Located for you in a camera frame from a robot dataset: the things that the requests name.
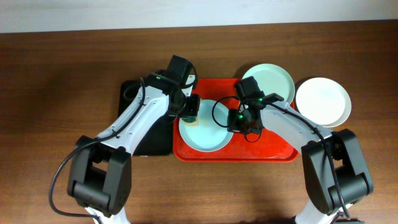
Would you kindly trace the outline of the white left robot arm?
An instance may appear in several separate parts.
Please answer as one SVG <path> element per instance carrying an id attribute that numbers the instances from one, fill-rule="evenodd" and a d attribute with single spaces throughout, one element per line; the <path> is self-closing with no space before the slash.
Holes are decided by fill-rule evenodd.
<path id="1" fill-rule="evenodd" d="M 119 118 L 94 139 L 82 136 L 67 157 L 72 162 L 67 193 L 95 223 L 127 223 L 124 205 L 131 190 L 131 157 L 164 115 L 195 118 L 198 76 L 151 73 Z"/>

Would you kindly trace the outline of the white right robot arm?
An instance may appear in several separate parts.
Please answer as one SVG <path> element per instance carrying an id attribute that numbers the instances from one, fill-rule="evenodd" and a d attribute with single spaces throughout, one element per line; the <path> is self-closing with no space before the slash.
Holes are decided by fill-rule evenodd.
<path id="1" fill-rule="evenodd" d="M 271 131 L 301 156 L 309 201 L 293 223 L 336 223 L 350 219 L 348 208 L 374 190 L 355 133 L 315 124 L 275 93 L 238 95 L 228 115 L 229 131 L 244 135 Z"/>

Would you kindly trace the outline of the green and yellow sponge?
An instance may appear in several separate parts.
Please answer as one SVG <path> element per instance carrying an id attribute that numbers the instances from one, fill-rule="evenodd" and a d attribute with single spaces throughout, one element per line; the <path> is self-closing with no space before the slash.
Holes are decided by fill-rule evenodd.
<path id="1" fill-rule="evenodd" d="M 186 117 L 181 119 L 182 124 L 186 126 L 198 126 L 199 121 L 197 117 Z"/>

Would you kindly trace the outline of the light blue plate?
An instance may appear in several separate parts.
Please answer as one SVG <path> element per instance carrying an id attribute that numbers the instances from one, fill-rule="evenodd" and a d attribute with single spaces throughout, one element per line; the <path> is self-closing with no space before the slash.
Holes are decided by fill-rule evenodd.
<path id="1" fill-rule="evenodd" d="M 213 116 L 226 126 L 228 109 L 218 103 L 213 111 L 215 100 L 201 100 L 196 123 L 186 123 L 180 119 L 178 130 L 183 141 L 200 152 L 214 152 L 225 147 L 232 140 L 233 133 L 215 123 Z"/>

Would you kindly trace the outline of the mint green plate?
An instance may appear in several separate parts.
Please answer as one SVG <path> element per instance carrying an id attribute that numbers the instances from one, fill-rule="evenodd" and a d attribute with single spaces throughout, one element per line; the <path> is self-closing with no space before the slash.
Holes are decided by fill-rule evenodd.
<path id="1" fill-rule="evenodd" d="M 254 77 L 265 95 L 276 93 L 291 104 L 295 96 L 295 84 L 290 74 L 278 65 L 263 63 L 250 68 L 243 79 Z"/>

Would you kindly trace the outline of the white plate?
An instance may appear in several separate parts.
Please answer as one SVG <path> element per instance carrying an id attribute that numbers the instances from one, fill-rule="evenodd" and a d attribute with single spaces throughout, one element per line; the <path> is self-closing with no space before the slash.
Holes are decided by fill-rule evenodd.
<path id="1" fill-rule="evenodd" d="M 298 111 L 314 123 L 327 128 L 343 124 L 352 110 L 348 92 L 329 78 L 310 78 L 297 89 L 295 104 Z"/>

